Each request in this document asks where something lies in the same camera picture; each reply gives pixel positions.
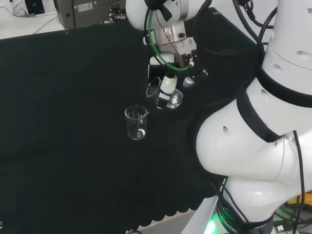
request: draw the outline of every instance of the black tablecloth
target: black tablecloth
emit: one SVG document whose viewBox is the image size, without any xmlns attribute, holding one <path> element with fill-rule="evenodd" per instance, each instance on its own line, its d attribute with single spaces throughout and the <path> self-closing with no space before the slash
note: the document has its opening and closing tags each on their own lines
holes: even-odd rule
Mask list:
<svg viewBox="0 0 312 234">
<path fill-rule="evenodd" d="M 188 130 L 195 114 L 254 78 L 255 46 L 222 15 L 198 26 L 209 79 L 175 111 L 149 107 L 147 136 L 124 110 L 148 106 L 151 52 L 127 21 L 0 41 L 0 234 L 124 234 L 214 195 Z M 209 51 L 236 49 L 234 56 Z"/>
</svg>

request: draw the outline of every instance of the green led light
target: green led light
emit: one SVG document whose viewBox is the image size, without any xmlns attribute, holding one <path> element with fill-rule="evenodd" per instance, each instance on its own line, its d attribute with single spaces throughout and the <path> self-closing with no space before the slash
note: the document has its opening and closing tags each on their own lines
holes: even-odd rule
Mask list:
<svg viewBox="0 0 312 234">
<path fill-rule="evenodd" d="M 215 222 L 211 219 L 207 224 L 204 234 L 213 234 L 215 232 Z"/>
</svg>

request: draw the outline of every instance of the white wall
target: white wall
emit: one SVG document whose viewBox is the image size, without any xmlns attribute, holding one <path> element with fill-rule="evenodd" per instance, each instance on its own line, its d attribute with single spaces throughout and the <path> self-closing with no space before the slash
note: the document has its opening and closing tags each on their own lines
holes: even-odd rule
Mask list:
<svg viewBox="0 0 312 234">
<path fill-rule="evenodd" d="M 277 6 L 277 0 L 253 0 L 254 8 L 253 12 L 258 22 L 264 23 L 271 11 Z M 244 28 L 241 23 L 237 13 L 235 11 L 232 0 L 213 0 L 211 7 L 215 7 L 219 12 L 221 12 L 230 22 L 232 22 L 237 28 L 239 28 L 243 33 L 245 33 L 249 38 L 252 38 L 249 33 Z M 259 35 L 261 28 L 256 26 L 247 16 L 244 9 L 242 11 L 245 18 L 251 28 Z M 270 25 L 273 25 L 275 18 L 271 21 Z M 267 29 L 263 42 L 269 42 L 272 30 Z"/>
</svg>

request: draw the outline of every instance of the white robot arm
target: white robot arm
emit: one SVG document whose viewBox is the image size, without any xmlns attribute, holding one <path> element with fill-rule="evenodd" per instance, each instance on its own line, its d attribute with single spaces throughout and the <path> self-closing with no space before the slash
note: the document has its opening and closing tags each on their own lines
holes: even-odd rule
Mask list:
<svg viewBox="0 0 312 234">
<path fill-rule="evenodd" d="M 127 16 L 133 27 L 144 30 L 144 24 L 149 24 L 149 17 L 151 17 L 150 28 L 153 31 L 149 35 L 151 39 L 149 40 L 149 36 L 146 37 L 145 43 L 149 40 L 151 43 L 148 44 L 156 44 L 159 50 L 159 54 L 151 58 L 149 65 L 149 82 L 156 78 L 162 80 L 160 88 L 156 89 L 160 93 L 154 95 L 157 97 L 156 103 L 159 108 L 175 109 L 183 98 L 183 94 L 176 89 L 176 70 L 168 66 L 173 65 L 178 71 L 185 71 L 183 85 L 186 88 L 208 76 L 197 58 L 196 43 L 193 38 L 186 36 L 184 27 L 184 20 L 194 17 L 203 2 L 204 0 L 126 1 Z M 160 10 L 161 7 L 169 12 L 169 16 Z"/>
<path fill-rule="evenodd" d="M 203 3 L 168 0 L 164 5 L 172 18 L 161 18 L 161 24 L 171 27 L 190 19 Z M 131 24 L 143 30 L 144 0 L 128 0 L 126 6 Z M 159 29 L 155 16 L 152 28 Z M 226 188 L 249 222 L 270 219 L 281 204 L 301 193 L 294 130 L 299 133 L 305 190 L 312 190 L 311 41 L 312 1 L 279 0 L 259 75 L 240 97 L 208 117 L 198 132 L 202 166 L 229 177 Z"/>
</svg>

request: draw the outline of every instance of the black band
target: black band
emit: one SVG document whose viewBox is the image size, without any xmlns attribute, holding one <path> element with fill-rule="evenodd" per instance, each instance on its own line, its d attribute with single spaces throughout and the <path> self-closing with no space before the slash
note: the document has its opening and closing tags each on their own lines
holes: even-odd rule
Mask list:
<svg viewBox="0 0 312 234">
<path fill-rule="evenodd" d="M 277 135 L 270 128 L 268 128 L 259 117 L 252 104 L 250 103 L 249 97 L 244 88 L 241 88 L 239 90 L 236 102 L 240 115 L 242 116 L 246 124 L 250 127 L 250 129 L 254 133 L 256 133 L 258 137 L 260 137 L 267 143 L 274 142 L 281 138 L 281 136 Z"/>
<path fill-rule="evenodd" d="M 262 87 L 278 99 L 292 105 L 312 108 L 312 95 L 286 88 L 273 80 L 262 68 L 258 69 L 257 78 Z"/>
<path fill-rule="evenodd" d="M 217 214 L 223 227 L 230 234 L 270 234 L 273 229 L 273 216 L 261 222 L 244 223 L 232 209 L 217 202 Z"/>
</svg>

